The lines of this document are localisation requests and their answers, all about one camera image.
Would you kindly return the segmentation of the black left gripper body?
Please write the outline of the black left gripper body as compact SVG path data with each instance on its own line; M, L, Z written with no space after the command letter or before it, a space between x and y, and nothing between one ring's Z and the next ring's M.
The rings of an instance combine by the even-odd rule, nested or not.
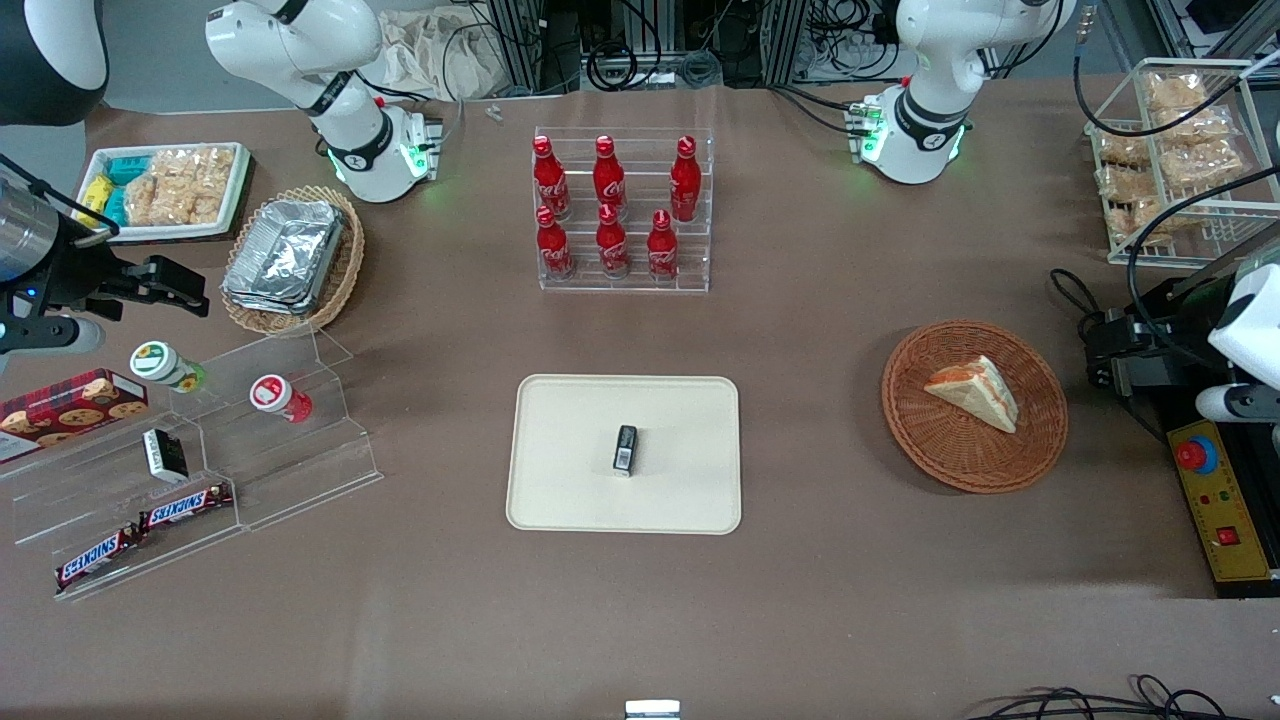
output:
M1222 316L1222 286L1196 284L1183 292L1157 284L1140 296L1149 319L1151 346L1132 370L1134 393L1194 391L1222 380L1222 355L1211 347L1210 332Z

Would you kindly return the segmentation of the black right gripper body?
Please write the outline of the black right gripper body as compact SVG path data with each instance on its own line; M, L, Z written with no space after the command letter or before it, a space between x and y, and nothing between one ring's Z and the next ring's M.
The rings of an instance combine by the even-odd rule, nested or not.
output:
M65 215L58 218L58 238L35 282L38 313L70 309L109 322L122 319L123 302L113 292L120 287L118 281L124 277L128 263L106 243L76 246L77 240L90 236L91 231L79 222Z

